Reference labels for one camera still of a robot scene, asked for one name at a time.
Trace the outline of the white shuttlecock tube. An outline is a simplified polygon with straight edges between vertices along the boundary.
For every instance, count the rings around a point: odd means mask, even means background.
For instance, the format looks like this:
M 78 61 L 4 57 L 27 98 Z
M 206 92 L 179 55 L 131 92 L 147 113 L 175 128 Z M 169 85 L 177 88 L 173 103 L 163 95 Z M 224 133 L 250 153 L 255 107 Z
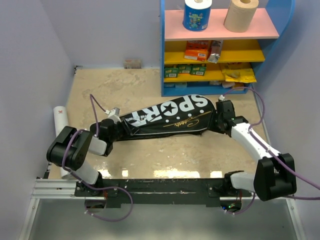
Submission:
M 56 106 L 53 108 L 55 135 L 58 136 L 64 127 L 69 125 L 67 110 L 64 106 Z M 61 178 L 64 180 L 72 179 L 72 175 L 60 167 Z

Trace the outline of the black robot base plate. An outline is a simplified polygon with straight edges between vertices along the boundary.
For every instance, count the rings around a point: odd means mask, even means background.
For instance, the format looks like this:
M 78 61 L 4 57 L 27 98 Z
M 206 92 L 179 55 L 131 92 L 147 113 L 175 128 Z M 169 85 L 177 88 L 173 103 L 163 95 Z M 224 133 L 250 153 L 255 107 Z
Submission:
M 74 195 L 86 199 L 106 199 L 108 208 L 121 205 L 204 205 L 220 207 L 240 197 L 250 197 L 246 190 L 225 187 L 224 178 L 155 178 L 155 179 L 102 179 L 93 190 L 76 183 Z

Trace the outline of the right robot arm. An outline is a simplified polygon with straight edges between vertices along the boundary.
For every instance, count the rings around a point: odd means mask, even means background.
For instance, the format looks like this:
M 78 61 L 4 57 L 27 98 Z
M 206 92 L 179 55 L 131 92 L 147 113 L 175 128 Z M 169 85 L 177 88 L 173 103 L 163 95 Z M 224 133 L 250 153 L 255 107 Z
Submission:
M 230 100 L 216 102 L 217 129 L 234 139 L 256 161 L 255 173 L 228 172 L 224 175 L 223 192 L 230 197 L 240 190 L 255 193 L 268 201 L 295 194 L 297 180 L 293 174 L 295 162 L 289 153 L 282 154 L 267 144 L 243 116 L 236 116 Z

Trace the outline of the black sport racket bag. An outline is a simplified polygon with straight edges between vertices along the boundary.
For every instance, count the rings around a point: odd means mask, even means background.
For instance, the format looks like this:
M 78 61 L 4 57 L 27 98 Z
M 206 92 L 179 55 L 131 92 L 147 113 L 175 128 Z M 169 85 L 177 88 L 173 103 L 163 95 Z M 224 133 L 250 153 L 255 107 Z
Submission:
M 197 94 L 180 96 L 122 115 L 130 133 L 119 140 L 200 135 L 208 129 L 215 114 L 216 109 L 210 99 Z

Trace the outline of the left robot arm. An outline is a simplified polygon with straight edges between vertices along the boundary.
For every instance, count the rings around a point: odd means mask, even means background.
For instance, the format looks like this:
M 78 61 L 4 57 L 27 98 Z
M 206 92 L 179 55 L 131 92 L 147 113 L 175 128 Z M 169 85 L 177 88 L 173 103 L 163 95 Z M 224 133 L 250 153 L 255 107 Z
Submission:
M 99 196 L 109 186 L 103 183 L 102 174 L 86 160 L 88 152 L 107 157 L 113 143 L 126 134 L 122 121 L 106 118 L 92 124 L 88 130 L 65 126 L 46 153 L 48 162 L 70 173 L 92 196 Z

